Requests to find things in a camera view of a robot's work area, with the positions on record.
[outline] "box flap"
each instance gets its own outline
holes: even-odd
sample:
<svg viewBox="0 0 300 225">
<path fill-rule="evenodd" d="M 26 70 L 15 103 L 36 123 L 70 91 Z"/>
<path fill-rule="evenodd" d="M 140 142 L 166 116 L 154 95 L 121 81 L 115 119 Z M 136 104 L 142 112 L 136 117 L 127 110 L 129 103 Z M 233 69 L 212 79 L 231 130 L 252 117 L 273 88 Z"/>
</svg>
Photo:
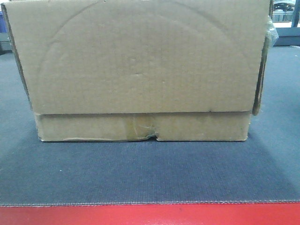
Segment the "box flap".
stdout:
<svg viewBox="0 0 300 225">
<path fill-rule="evenodd" d="M 273 5 L 274 5 L 273 3 L 274 3 L 274 1 L 270 0 L 269 16 L 271 18 L 272 18 L 272 13 L 273 13 Z M 269 47 L 270 47 L 270 39 L 267 37 L 267 35 L 268 34 L 266 34 L 263 49 L 262 49 L 262 61 L 261 61 L 260 69 L 259 69 L 255 99 L 254 99 L 254 104 L 253 104 L 253 109 L 252 109 L 253 115 L 257 115 L 259 113 L 259 109 L 261 107 L 262 94 L 263 94 L 264 72 L 266 69 L 267 56 L 268 56 L 268 51 L 269 51 Z"/>
<path fill-rule="evenodd" d="M 27 0 L 5 8 L 39 114 L 252 110 L 269 0 Z"/>
</svg>

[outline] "red mat edge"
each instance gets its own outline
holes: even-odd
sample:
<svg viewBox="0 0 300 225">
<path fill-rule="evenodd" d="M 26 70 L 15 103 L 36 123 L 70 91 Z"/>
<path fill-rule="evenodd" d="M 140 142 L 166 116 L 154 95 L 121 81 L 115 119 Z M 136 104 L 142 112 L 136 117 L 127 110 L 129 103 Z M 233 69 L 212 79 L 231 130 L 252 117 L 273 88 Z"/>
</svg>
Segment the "red mat edge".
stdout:
<svg viewBox="0 0 300 225">
<path fill-rule="evenodd" d="M 0 207 L 1 225 L 300 225 L 300 202 Z"/>
</svg>

